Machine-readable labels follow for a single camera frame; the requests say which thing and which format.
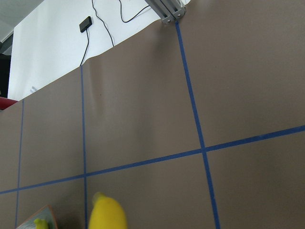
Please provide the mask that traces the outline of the yellow banana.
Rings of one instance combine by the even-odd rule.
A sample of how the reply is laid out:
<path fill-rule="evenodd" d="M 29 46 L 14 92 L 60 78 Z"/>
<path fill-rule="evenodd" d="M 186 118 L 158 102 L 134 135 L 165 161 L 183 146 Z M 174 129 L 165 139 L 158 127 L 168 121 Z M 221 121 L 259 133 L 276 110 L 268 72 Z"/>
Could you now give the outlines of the yellow banana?
<path fill-rule="evenodd" d="M 93 209 L 88 224 L 89 229 L 127 229 L 127 217 L 120 203 L 97 192 L 92 198 Z"/>

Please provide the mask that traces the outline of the grey square plate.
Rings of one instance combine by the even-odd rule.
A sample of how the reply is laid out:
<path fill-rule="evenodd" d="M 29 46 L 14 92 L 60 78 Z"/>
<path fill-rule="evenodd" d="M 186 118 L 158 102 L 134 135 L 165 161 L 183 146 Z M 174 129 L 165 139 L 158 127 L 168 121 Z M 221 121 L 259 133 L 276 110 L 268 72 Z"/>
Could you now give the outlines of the grey square plate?
<path fill-rule="evenodd" d="M 35 229 L 33 221 L 37 218 L 47 220 L 50 229 L 58 228 L 51 205 L 46 205 L 17 226 L 17 229 Z"/>

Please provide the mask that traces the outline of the aluminium frame post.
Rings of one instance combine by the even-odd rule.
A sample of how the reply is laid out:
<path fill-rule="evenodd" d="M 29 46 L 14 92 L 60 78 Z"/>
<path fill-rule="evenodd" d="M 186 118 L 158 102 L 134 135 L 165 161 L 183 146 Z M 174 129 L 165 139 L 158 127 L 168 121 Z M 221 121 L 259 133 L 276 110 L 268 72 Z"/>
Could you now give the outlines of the aluminium frame post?
<path fill-rule="evenodd" d="M 186 13 L 186 7 L 181 0 L 145 0 L 145 2 L 164 24 L 175 22 Z"/>

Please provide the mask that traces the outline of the small black puck device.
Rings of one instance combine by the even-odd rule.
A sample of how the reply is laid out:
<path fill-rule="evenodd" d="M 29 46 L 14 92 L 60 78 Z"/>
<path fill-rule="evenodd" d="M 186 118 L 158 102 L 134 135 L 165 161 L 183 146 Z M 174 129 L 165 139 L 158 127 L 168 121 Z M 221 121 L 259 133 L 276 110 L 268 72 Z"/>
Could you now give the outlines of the small black puck device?
<path fill-rule="evenodd" d="M 92 25 L 92 18 L 91 16 L 88 16 L 79 24 L 80 32 L 81 33 L 85 32 L 91 25 Z"/>

